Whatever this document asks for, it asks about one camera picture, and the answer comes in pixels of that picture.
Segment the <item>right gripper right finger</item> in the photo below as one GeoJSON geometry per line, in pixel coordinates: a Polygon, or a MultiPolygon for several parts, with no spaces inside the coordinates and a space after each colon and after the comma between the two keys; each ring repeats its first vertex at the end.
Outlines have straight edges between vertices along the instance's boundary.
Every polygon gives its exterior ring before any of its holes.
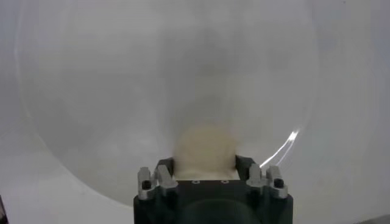
{"type": "Polygon", "coordinates": [[[288,187],[284,182],[279,166],[271,165],[263,171],[252,158],[236,155],[235,169],[241,181],[251,190],[264,195],[269,191],[272,198],[288,198],[288,187]]]}

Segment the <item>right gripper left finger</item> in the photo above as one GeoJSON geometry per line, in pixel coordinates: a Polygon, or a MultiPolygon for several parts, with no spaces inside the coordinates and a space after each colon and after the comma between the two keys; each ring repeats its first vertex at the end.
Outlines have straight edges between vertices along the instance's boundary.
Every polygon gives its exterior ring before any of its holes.
{"type": "Polygon", "coordinates": [[[164,197],[177,194],[179,183],[173,176],[174,159],[172,157],[161,159],[153,172],[148,167],[141,167],[137,173],[138,199],[153,200],[157,192],[164,197]]]}

